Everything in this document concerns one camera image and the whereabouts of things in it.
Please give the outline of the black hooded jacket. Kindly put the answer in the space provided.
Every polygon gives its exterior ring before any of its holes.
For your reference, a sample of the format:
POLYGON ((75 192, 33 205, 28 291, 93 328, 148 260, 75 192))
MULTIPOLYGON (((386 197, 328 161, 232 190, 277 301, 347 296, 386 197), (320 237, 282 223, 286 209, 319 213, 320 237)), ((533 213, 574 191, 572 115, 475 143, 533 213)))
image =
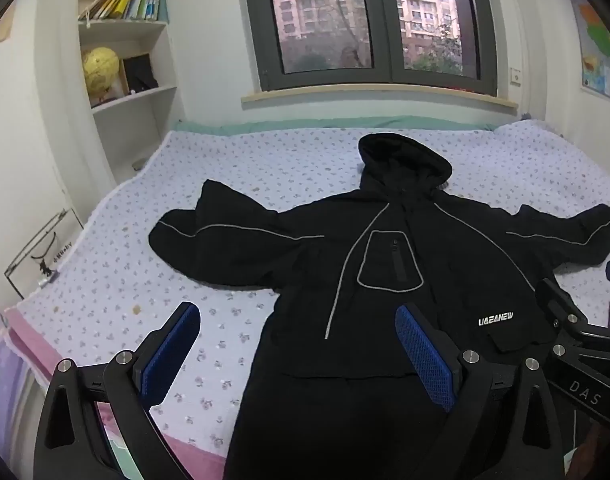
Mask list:
POLYGON ((610 253, 610 206, 510 214, 448 194, 452 168, 396 133, 358 143, 360 185, 288 211, 206 181, 166 212, 153 252, 209 285, 278 293, 224 465, 228 479, 436 479, 447 413, 396 335, 415 304, 459 349, 518 364, 551 344, 539 282, 610 253))

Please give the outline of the green bed sheet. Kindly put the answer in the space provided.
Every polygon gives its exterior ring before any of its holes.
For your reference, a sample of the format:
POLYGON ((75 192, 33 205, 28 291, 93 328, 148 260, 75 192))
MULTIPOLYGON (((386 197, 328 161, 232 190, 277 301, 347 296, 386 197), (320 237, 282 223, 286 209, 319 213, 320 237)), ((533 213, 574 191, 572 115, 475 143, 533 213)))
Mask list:
POLYGON ((242 124, 209 126, 198 122, 178 120, 171 130, 212 134, 213 136, 238 136, 239 134, 306 128, 365 128, 394 130, 486 130, 498 128, 492 122, 454 122, 453 120, 419 116, 392 117, 349 117, 349 118, 305 118, 287 120, 264 120, 263 122, 242 122, 242 124))

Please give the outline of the dark framed window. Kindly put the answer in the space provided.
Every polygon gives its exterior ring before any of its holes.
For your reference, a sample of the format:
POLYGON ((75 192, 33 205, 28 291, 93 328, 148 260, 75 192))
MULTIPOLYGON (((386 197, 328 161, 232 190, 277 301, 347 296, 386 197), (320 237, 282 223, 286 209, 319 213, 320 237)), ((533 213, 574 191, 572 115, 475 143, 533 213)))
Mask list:
POLYGON ((246 0, 260 88, 498 89, 489 0, 246 0))

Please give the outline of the black picture frame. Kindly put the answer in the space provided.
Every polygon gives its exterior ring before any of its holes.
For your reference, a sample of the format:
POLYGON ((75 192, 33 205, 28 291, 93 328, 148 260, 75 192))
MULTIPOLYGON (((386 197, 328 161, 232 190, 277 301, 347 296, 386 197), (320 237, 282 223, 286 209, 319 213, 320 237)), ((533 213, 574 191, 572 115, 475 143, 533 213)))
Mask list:
POLYGON ((140 93, 158 87, 148 54, 124 58, 122 66, 124 66, 127 87, 131 93, 140 93))

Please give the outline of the white wall socket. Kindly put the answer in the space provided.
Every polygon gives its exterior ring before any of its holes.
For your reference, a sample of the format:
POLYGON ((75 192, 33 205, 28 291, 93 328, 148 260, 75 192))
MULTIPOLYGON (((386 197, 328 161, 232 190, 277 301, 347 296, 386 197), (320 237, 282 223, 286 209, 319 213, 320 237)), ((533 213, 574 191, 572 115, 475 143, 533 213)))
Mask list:
POLYGON ((510 78, 511 84, 514 84, 514 86, 520 86, 522 84, 522 71, 518 68, 511 67, 510 78))

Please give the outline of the floral white bed quilt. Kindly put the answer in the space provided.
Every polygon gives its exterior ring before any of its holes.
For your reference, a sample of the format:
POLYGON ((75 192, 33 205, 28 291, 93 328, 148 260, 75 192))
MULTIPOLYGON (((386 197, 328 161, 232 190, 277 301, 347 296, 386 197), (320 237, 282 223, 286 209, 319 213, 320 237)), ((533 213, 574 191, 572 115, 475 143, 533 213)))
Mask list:
POLYGON ((396 337, 413 302, 461 347, 549 337, 559 276, 596 322, 610 174, 533 120, 492 131, 173 132, 6 316, 32 359, 102 363, 182 302, 201 331, 156 424, 198 478, 422 478, 445 412, 396 337))

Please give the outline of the wall map poster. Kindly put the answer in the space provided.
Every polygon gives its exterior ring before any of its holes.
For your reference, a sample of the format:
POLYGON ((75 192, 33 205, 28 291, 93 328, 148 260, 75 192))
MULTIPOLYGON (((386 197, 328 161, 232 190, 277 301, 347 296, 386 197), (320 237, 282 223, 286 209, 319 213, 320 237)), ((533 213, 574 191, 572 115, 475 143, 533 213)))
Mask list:
POLYGON ((610 32, 588 0, 570 3, 582 56, 582 85, 610 99, 610 32))

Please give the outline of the white bookshelf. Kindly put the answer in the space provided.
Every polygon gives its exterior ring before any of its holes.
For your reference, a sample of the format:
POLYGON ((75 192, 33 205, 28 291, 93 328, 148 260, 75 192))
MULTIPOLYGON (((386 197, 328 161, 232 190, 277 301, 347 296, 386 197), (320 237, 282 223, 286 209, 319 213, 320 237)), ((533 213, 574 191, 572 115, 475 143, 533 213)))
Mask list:
POLYGON ((78 0, 81 52, 114 52, 110 90, 90 99, 108 166, 122 183, 142 169, 186 118, 172 54, 167 0, 78 0))

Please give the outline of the yellow globe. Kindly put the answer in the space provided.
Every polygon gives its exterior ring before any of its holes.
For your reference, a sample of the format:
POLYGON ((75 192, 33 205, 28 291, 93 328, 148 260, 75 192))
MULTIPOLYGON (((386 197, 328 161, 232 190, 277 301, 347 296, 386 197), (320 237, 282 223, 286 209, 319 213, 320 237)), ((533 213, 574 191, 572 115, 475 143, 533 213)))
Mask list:
POLYGON ((118 77, 119 57, 110 48, 96 47, 82 57, 84 83, 89 96, 107 92, 118 77))

